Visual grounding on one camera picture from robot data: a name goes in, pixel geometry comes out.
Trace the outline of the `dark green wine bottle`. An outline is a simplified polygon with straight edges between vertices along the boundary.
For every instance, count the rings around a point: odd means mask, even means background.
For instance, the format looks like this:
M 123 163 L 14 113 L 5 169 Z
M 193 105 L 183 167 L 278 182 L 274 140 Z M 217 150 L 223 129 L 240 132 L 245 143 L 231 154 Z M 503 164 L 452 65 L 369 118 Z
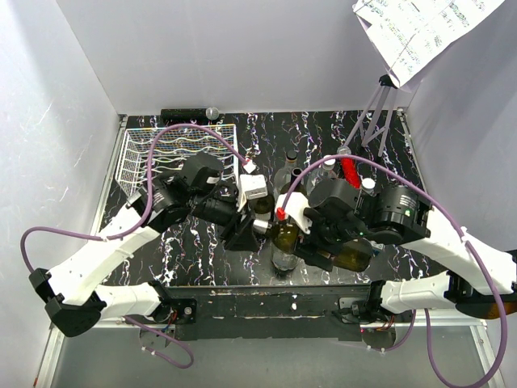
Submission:
M 250 202 L 250 209 L 254 214 L 253 228 L 257 233 L 263 235 L 270 233 L 274 206 L 275 198 L 272 194 L 267 194 L 265 197 Z

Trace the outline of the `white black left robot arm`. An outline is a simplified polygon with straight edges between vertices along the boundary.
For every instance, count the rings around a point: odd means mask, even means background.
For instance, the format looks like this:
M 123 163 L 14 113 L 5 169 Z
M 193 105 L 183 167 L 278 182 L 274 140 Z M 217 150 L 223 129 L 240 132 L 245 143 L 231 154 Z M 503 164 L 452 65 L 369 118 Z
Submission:
M 128 198 L 98 235 L 61 264 L 29 276 L 52 323 L 67 337 L 106 318 L 140 315 L 164 323 L 179 304 L 157 282 L 104 286 L 103 279 L 134 252 L 188 216 L 220 226 L 227 251 L 257 251 L 251 201 L 268 194 L 263 175 L 223 180 L 221 161 L 204 152 L 187 158 L 179 171 L 165 171 Z

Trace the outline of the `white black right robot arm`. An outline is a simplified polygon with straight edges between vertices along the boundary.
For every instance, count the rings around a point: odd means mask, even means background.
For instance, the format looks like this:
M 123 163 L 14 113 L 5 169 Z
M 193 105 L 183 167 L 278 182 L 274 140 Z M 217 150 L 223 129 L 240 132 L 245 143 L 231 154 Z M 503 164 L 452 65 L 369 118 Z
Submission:
M 419 309 L 455 309 L 481 319 L 516 312 L 516 256 L 455 229 L 444 211 L 408 187 L 377 190 L 366 178 L 355 188 L 345 179 L 324 179 L 309 194 L 280 200 L 279 209 L 300 229 L 294 254 L 325 271 L 364 271 L 375 243 L 416 251 L 443 266 L 422 279 L 372 282 L 365 299 L 336 311 L 345 321 L 380 322 Z

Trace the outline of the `clear round glass bottle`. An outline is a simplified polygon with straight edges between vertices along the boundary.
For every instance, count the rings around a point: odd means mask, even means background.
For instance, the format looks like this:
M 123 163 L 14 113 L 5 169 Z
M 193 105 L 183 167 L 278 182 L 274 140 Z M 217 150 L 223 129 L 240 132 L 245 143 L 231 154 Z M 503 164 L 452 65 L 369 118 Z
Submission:
M 294 255 L 298 233 L 298 225 L 289 221 L 280 221 L 271 229 L 271 262 L 277 272 L 287 273 L 298 265 Z

